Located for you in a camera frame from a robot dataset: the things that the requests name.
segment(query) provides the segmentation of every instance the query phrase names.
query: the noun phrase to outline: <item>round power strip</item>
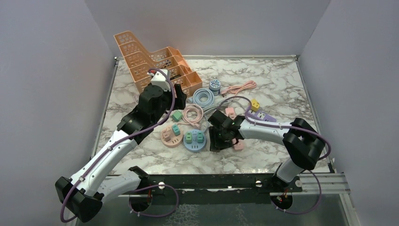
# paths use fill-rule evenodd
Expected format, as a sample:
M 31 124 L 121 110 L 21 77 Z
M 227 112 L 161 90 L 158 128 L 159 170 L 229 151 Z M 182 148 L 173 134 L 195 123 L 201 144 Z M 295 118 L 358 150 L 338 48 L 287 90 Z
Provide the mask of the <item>round power strip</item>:
M 191 135 L 191 143 L 188 143 L 189 141 L 187 142 L 188 134 Z M 202 143 L 198 143 L 198 136 L 200 134 L 202 134 L 203 138 Z M 186 132 L 186 134 L 184 135 L 183 144 L 186 147 L 186 149 L 189 150 L 190 152 L 198 153 L 202 151 L 202 149 L 204 149 L 205 146 L 207 145 L 207 137 L 201 130 L 192 129 Z
M 177 147 L 183 141 L 183 131 L 178 128 L 178 135 L 176 135 L 177 131 L 173 131 L 172 127 L 178 128 L 177 125 L 172 125 L 161 130 L 160 139 L 166 147 Z

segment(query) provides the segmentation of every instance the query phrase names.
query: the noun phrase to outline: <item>electrical outlet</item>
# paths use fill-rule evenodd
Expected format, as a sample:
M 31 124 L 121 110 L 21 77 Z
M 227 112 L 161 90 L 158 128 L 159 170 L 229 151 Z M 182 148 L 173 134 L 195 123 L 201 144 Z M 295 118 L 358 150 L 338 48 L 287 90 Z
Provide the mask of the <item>electrical outlet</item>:
M 250 113 L 251 115 L 256 115 L 256 112 L 249 110 L 248 113 Z
M 258 111 L 257 117 L 260 118 L 262 121 L 264 120 L 266 114 L 264 112 Z

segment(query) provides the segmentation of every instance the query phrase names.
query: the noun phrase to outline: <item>green plug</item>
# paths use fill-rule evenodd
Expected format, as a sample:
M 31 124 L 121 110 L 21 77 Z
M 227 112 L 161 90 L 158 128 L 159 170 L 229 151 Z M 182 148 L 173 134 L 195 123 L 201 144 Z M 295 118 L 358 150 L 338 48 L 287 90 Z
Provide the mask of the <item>green plug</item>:
M 186 143 L 188 144 L 192 143 L 192 134 L 190 132 L 186 133 L 186 136 L 184 138 L 186 140 Z
M 183 115 L 180 111 L 175 111 L 172 114 L 173 121 L 180 121 L 183 118 Z

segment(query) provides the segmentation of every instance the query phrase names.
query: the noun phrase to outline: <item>teal plug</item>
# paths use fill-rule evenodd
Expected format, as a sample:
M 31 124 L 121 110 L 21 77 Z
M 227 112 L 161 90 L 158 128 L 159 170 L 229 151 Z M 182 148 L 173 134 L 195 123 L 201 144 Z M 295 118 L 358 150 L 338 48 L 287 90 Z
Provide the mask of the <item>teal plug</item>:
M 200 144 L 204 142 L 204 134 L 202 132 L 197 133 L 197 142 Z
M 179 128 L 177 127 L 177 125 L 173 125 L 173 126 L 172 126 L 172 131 L 173 131 L 173 133 L 175 134 L 175 136 L 179 136 L 179 135 L 180 135 L 180 130 L 179 130 Z

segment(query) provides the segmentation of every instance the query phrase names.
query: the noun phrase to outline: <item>yellow plug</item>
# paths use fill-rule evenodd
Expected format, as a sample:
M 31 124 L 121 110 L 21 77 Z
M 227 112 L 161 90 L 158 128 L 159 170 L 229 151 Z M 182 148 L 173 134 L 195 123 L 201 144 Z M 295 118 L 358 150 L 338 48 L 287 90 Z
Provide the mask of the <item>yellow plug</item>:
M 259 110 L 259 102 L 257 101 L 257 100 L 255 100 L 255 99 L 252 99 L 251 100 L 251 104 L 252 104 L 252 106 L 251 106 L 251 110 L 253 111 L 253 112 L 257 112 L 258 110 Z

